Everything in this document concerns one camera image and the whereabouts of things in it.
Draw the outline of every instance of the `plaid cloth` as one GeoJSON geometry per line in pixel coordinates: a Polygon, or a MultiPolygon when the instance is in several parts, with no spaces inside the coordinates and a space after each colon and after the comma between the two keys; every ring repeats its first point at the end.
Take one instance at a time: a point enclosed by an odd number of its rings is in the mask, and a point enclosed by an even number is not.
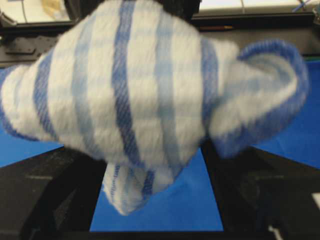
{"type": "Polygon", "coordinates": [[[292,45],[239,51],[150,0],[104,2],[0,78],[6,132],[106,160],[104,191],[123,215],[172,184],[204,138],[230,157],[282,130],[308,93],[292,45]]]}

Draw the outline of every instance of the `black plastic part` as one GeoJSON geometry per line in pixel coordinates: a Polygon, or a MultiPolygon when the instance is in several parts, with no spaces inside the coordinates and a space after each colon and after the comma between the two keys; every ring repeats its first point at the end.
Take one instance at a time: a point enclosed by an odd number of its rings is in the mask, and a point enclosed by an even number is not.
{"type": "Polygon", "coordinates": [[[16,37],[0,45],[0,68],[16,64],[31,64],[57,43],[57,37],[16,37]]]}
{"type": "Polygon", "coordinates": [[[76,22],[59,21],[59,22],[40,22],[40,23],[23,23],[15,27],[0,27],[0,36],[6,37],[36,37],[45,35],[56,37],[72,28],[76,22]]]}
{"type": "Polygon", "coordinates": [[[0,168],[0,239],[88,231],[105,170],[64,147],[0,168]]]}
{"type": "Polygon", "coordinates": [[[225,232],[280,230],[283,239],[320,239],[320,170],[249,147],[221,159],[211,141],[201,148],[225,232]]]}
{"type": "Polygon", "coordinates": [[[225,233],[222,231],[184,232],[65,232],[48,240],[276,240],[273,234],[225,233]]]}
{"type": "Polygon", "coordinates": [[[163,9],[181,19],[190,21],[193,14],[199,11],[201,0],[156,0],[163,9]]]}
{"type": "Polygon", "coordinates": [[[64,4],[70,18],[78,21],[91,14],[102,2],[104,2],[104,0],[65,0],[64,4]]]}
{"type": "Polygon", "coordinates": [[[259,14],[193,17],[195,27],[232,26],[235,29],[291,29],[314,25],[313,13],[259,14]]]}

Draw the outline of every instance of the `blue surface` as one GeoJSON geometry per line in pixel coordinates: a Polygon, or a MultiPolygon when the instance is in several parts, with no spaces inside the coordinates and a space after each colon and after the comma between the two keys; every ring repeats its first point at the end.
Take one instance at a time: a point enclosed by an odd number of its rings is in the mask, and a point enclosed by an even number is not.
{"type": "Polygon", "coordinates": [[[53,142],[28,141],[16,138],[5,133],[1,127],[0,143],[0,168],[62,146],[53,142]]]}
{"type": "MultiPolygon", "coordinates": [[[[320,168],[320,61],[308,62],[311,91],[290,126],[256,147],[320,168]]],[[[0,129],[0,167],[60,145],[11,137],[0,129]]],[[[100,193],[91,231],[219,231],[222,224],[200,151],[167,190],[141,210],[121,216],[100,193]]]]}
{"type": "Polygon", "coordinates": [[[206,165],[200,150],[167,190],[152,196],[142,209],[122,216],[101,191],[91,231],[223,230],[206,165]]]}

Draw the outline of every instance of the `black bar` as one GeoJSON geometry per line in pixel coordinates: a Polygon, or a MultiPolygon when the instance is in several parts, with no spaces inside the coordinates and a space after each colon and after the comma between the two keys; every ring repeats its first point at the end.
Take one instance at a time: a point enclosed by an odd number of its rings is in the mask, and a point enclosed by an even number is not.
{"type": "MultiPolygon", "coordinates": [[[[33,240],[44,239],[37,236],[33,240]]],[[[184,232],[64,232],[48,240],[276,240],[273,233],[184,232]]]]}
{"type": "Polygon", "coordinates": [[[62,34],[72,28],[76,22],[43,22],[43,23],[23,23],[15,27],[0,27],[0,36],[28,37],[28,36],[54,36],[62,34]]]}
{"type": "Polygon", "coordinates": [[[259,14],[193,17],[195,27],[232,26],[235,29],[303,28],[314,25],[313,13],[259,14]]]}

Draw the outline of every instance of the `crumpled fabric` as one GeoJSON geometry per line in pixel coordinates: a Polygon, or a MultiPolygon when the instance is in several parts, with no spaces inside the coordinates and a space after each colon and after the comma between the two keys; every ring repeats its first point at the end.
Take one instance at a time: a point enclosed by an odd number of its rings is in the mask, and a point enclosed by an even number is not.
{"type": "Polygon", "coordinates": [[[5,131],[107,161],[103,189],[122,215],[171,185],[204,139],[227,158],[282,130],[309,88],[294,46],[239,50],[150,0],[102,3],[0,79],[5,131]]]}

